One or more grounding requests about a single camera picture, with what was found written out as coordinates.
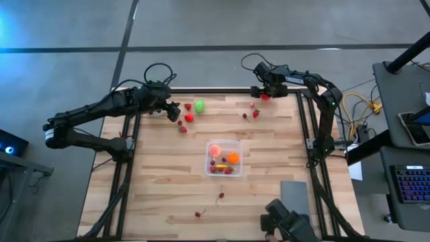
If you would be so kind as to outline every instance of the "table leg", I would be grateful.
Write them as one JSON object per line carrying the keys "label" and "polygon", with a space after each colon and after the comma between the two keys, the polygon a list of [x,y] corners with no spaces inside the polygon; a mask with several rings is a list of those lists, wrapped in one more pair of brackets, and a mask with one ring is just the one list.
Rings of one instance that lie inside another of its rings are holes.
{"label": "table leg", "polygon": [[348,151],[347,164],[353,165],[362,159],[379,152],[381,147],[392,146],[390,132],[384,132],[376,135],[374,138],[364,142],[355,149]]}

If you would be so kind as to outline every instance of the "blue light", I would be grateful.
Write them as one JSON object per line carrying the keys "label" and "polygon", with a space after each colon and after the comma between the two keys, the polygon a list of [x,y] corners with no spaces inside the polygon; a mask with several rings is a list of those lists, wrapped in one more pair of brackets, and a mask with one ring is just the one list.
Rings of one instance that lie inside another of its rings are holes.
{"label": "blue light", "polygon": [[7,154],[12,154],[13,153],[13,148],[12,147],[7,147],[6,149],[5,149],[5,152],[7,153]]}

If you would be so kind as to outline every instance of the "white paper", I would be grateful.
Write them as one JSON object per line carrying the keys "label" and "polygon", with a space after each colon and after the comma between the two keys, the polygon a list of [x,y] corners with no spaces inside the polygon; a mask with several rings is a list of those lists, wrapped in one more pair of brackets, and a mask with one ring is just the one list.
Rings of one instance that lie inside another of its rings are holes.
{"label": "white paper", "polygon": [[[352,144],[347,147],[347,150],[350,151],[357,147],[358,145]],[[348,170],[349,170],[349,176],[351,177],[351,179],[354,179],[357,181],[363,181],[363,172],[361,171],[361,161],[358,161],[357,163],[350,165],[348,167]]]}
{"label": "white paper", "polygon": [[430,93],[425,93],[425,102],[430,106]]}

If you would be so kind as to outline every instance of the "green fruit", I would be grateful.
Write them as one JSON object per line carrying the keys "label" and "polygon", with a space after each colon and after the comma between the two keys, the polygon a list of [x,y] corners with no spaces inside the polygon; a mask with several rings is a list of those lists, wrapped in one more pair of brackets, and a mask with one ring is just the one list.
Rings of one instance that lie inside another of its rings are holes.
{"label": "green fruit", "polygon": [[194,109],[196,110],[197,114],[201,114],[204,111],[204,102],[203,100],[199,100],[194,105]]}

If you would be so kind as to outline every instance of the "black aluminum frame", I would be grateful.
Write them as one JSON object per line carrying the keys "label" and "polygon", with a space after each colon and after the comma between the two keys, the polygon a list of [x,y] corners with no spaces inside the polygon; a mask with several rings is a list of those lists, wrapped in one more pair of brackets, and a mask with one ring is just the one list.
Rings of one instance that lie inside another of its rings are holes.
{"label": "black aluminum frame", "polygon": [[[299,109],[299,113],[300,113],[300,121],[302,123],[303,139],[304,139],[304,144],[305,144],[304,146],[306,147],[306,154],[309,157],[309,150],[306,146],[306,139],[310,138],[310,135],[309,135],[308,125],[307,125],[307,120],[306,120],[306,113],[304,111],[303,98],[306,98],[306,100],[308,102],[308,107],[309,107],[309,112],[310,112],[309,114],[310,114],[310,118],[312,121],[312,129],[313,129],[314,135],[316,135],[318,133],[318,123],[316,121],[316,114],[315,114],[315,109],[313,106],[313,101],[310,97],[306,97],[306,96],[302,95],[302,91],[307,91],[307,89],[289,89],[288,93],[292,94],[292,95],[296,95],[296,97],[297,97],[298,109]],[[227,94],[250,94],[250,90],[249,90],[249,88],[245,88],[245,87],[244,88],[195,88],[195,89],[193,89],[193,88],[175,88],[175,89],[172,89],[172,93],[173,94],[226,94],[226,93]],[[133,130],[132,138],[134,140],[136,140],[136,142],[137,142],[140,116],[137,115],[135,118],[136,119],[135,119],[135,123],[134,123],[134,130]],[[124,120],[123,128],[122,128],[122,134],[128,133],[129,125],[130,125],[130,118],[126,117]],[[132,151],[131,161],[129,161],[127,164],[127,170],[126,170],[124,182],[131,180],[131,174],[132,174],[132,169],[133,169],[132,166],[133,166],[133,162],[134,162],[134,153],[135,153],[135,150]],[[327,191],[327,194],[329,195],[330,199],[333,199],[333,192],[332,192],[331,185],[330,185],[330,178],[329,178],[329,173],[327,170],[327,165],[326,165],[325,161],[321,162],[320,164],[321,164],[321,174],[322,174],[322,179],[324,181],[325,190]],[[113,180],[112,180],[111,193],[110,193],[110,203],[112,202],[113,197],[118,193],[121,168],[122,168],[122,164],[116,163],[114,176],[113,176]],[[311,179],[314,179],[314,177],[317,177],[316,173],[317,173],[317,171],[316,171],[315,167],[310,168]],[[327,225],[325,222],[325,216],[324,216],[323,204],[321,202],[321,197],[316,193],[315,189],[313,189],[313,190],[314,190],[316,213],[318,216],[318,224],[320,227],[321,237],[330,237],[330,235],[327,234]],[[110,215],[109,215],[108,220],[105,223],[102,237],[90,237],[90,238],[78,237],[78,238],[70,240],[70,241],[121,241],[122,240],[122,232],[123,232],[122,230],[124,228],[124,219],[126,216],[127,199],[128,199],[128,188],[127,188],[126,193],[122,196],[122,201],[121,201],[121,205],[120,205],[120,215],[118,217],[118,225],[116,228],[116,234],[115,235],[110,235],[110,230],[111,230],[111,225],[112,225],[112,212],[115,208],[115,206],[113,206],[113,207],[108,208],[110,210]],[[334,237],[340,236],[339,225],[338,225],[335,217],[332,214],[331,214],[331,221],[332,221],[332,226],[333,226]]]}

